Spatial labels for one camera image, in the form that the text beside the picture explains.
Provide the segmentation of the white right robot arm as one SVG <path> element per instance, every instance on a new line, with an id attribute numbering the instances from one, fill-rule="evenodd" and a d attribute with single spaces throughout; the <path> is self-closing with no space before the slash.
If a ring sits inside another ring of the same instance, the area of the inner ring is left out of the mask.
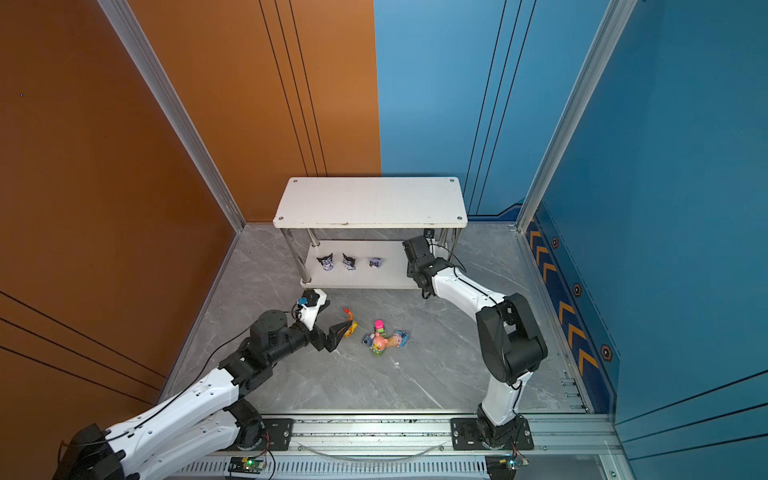
<path id="1" fill-rule="evenodd" d="M 480 352 L 490 373 L 477 411 L 476 428 L 489 449 L 531 450 L 528 420 L 519 413 L 527 383 L 548 356 L 548 347 L 528 299 L 504 295 L 469 278 L 449 260 L 437 256 L 429 240 L 403 242 L 406 275 L 422 296 L 452 303 L 476 324 Z"/>

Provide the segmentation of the orange fox toy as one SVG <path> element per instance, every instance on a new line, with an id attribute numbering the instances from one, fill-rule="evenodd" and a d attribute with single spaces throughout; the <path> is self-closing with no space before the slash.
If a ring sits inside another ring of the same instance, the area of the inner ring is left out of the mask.
<path id="1" fill-rule="evenodd" d="M 344 338 L 347 338 L 355 332 L 355 330 L 358 327 L 358 323 L 355 321 L 354 314 L 351 312 L 350 309 L 344 308 L 343 312 L 348 316 L 346 321 L 346 330 L 343 335 Z"/>

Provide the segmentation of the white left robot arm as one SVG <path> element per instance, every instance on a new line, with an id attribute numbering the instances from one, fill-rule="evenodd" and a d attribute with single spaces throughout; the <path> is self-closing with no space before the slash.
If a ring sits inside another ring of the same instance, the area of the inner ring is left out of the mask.
<path id="1" fill-rule="evenodd" d="M 247 397 L 273 374 L 275 365 L 311 345 L 333 351 L 351 326 L 345 320 L 322 331 L 305 318 L 269 310 L 249 328 L 239 347 L 185 390 L 105 430 L 89 425 L 69 442 L 57 479 L 164 479 L 229 446 L 265 448 L 261 414 Z"/>

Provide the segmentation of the black purple kuromi figure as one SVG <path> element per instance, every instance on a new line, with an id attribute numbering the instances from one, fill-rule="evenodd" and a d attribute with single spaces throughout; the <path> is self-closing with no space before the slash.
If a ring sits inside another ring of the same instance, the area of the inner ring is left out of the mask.
<path id="1" fill-rule="evenodd" d="M 334 269 L 334 256 L 332 253 L 318 257 L 317 261 L 324 271 L 332 271 Z"/>

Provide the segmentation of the pink pig toy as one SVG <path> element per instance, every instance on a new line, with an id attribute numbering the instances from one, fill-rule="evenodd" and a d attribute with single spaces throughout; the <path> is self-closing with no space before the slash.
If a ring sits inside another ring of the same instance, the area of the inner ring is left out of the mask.
<path id="1" fill-rule="evenodd" d="M 400 334 L 384 337 L 378 333 L 374 333 L 369 336 L 370 351 L 376 356 L 381 356 L 388 348 L 399 348 L 401 344 L 402 336 Z"/>

